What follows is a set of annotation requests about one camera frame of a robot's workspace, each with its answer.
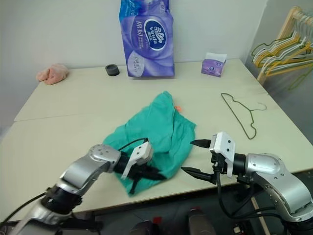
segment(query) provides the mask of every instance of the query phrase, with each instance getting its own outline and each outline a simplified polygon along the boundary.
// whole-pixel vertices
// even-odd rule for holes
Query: pink towel
[[[66,78],[68,69],[61,64],[53,64],[44,71],[37,73],[36,79],[40,82],[44,81],[47,85],[61,82]]]

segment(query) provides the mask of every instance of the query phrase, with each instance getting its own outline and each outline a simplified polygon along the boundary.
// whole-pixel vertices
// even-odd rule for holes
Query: green fabric
[[[151,165],[170,179],[179,170],[191,150],[190,141],[195,139],[195,126],[174,108],[171,94],[163,92],[125,125],[119,126],[113,134],[107,136],[103,143],[119,149],[133,140],[149,138],[154,149]],[[139,144],[141,142],[131,144],[123,151],[130,156],[133,148]],[[119,174],[117,177],[129,193],[133,181],[122,180]],[[159,182],[141,179],[136,186],[135,194]]]

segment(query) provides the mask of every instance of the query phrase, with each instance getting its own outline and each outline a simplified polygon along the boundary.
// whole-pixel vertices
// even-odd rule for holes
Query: white table
[[[226,131],[238,153],[270,152],[280,156],[291,172],[312,168],[313,147],[280,107],[247,72],[239,60],[226,63],[222,78],[200,74],[201,63],[176,65],[175,79],[131,80],[108,77],[103,68],[72,70],[63,82],[40,84],[27,101],[0,145],[0,220],[17,206],[52,186],[62,172],[96,143],[124,124],[160,92],[168,90],[182,114],[197,124],[198,139]],[[229,92],[255,111],[258,134],[248,140],[220,93]],[[249,129],[249,113],[233,106]],[[194,147],[183,164],[212,172],[211,155]],[[236,182],[235,177],[222,183]],[[89,211],[141,202],[214,185],[178,171],[171,180],[129,197],[113,174],[103,174],[84,196],[76,211]],[[27,209],[13,219],[21,219]]]

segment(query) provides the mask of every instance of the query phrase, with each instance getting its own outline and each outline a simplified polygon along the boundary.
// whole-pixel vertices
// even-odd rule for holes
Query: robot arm
[[[11,235],[28,235],[30,231],[42,230],[55,233],[55,229],[66,221],[72,210],[81,204],[82,196],[88,191],[101,173],[121,173],[125,179],[134,180],[133,190],[141,178],[164,180],[159,170],[146,165],[152,158],[152,148],[148,141],[133,150],[130,157],[108,145],[98,144],[73,162],[61,175],[59,181],[50,188],[45,197],[37,201],[26,217],[21,220]]]
[[[240,183],[256,183],[270,196],[279,215],[288,224],[310,221],[313,218],[313,199],[307,187],[285,167],[283,161],[272,154],[236,154],[235,142],[225,132],[212,140],[198,140],[194,145],[208,148],[212,153],[213,174],[183,167],[188,174],[216,184],[216,173],[237,175]]]

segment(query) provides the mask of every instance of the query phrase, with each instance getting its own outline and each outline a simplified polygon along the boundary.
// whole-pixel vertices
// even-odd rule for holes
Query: logo
[[[146,20],[145,34],[152,50],[162,50],[166,43],[166,35],[163,26],[156,20]]]

